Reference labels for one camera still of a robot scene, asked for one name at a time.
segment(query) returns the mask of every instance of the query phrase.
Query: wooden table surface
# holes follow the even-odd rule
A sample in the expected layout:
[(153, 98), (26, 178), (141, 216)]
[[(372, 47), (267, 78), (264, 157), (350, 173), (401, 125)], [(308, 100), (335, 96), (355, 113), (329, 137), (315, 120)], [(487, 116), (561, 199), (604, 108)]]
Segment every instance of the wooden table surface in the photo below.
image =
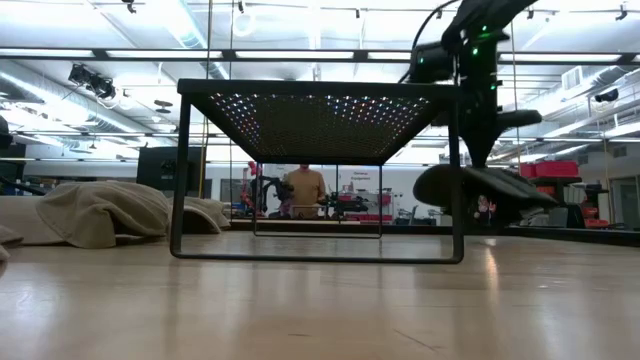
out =
[[(234, 232), (186, 240), (199, 251), (377, 248)], [(437, 255), (449, 242), (385, 237), (383, 250)], [(178, 260), (166, 243), (12, 249), (0, 265), (0, 359), (638, 359), (640, 250), (467, 243), (454, 266)]]

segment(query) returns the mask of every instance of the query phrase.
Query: wooden floor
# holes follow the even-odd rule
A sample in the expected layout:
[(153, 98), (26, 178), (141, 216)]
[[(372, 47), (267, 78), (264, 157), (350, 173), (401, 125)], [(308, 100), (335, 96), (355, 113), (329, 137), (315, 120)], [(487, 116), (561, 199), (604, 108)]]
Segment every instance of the wooden floor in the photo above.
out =
[[(185, 246), (338, 255), (378, 247), (273, 238), (251, 245), (247, 236), (193, 238)], [(389, 237), (383, 252), (440, 254), (448, 243)], [(612, 360), (640, 353), (640, 250), (632, 248), (469, 238), (467, 258), (455, 266), (177, 260), (164, 243), (11, 253), (0, 265), (2, 360)]]

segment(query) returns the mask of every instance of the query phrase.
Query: yellow shirt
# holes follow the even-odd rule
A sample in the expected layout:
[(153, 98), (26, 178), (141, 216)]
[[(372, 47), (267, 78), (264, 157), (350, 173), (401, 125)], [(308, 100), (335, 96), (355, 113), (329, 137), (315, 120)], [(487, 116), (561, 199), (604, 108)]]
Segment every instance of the yellow shirt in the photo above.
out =
[(325, 185), (322, 174), (313, 170), (294, 170), (285, 175), (285, 181), (293, 185), (293, 199), (291, 201), (291, 216), (302, 215), (305, 219), (318, 216), (318, 209), (297, 208), (296, 205), (314, 205), (318, 200), (324, 200)]

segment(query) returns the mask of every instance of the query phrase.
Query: person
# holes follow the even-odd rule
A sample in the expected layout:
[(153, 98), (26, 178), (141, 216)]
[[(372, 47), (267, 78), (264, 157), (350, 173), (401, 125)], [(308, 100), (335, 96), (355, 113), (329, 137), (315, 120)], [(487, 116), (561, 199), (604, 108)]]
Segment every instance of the person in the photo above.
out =
[(309, 169), (308, 164), (301, 164), (298, 169), (286, 174), (284, 181), (293, 186), (292, 216), (303, 219), (316, 218), (318, 209), (309, 206), (317, 204), (318, 201), (324, 201), (326, 191), (322, 174)]

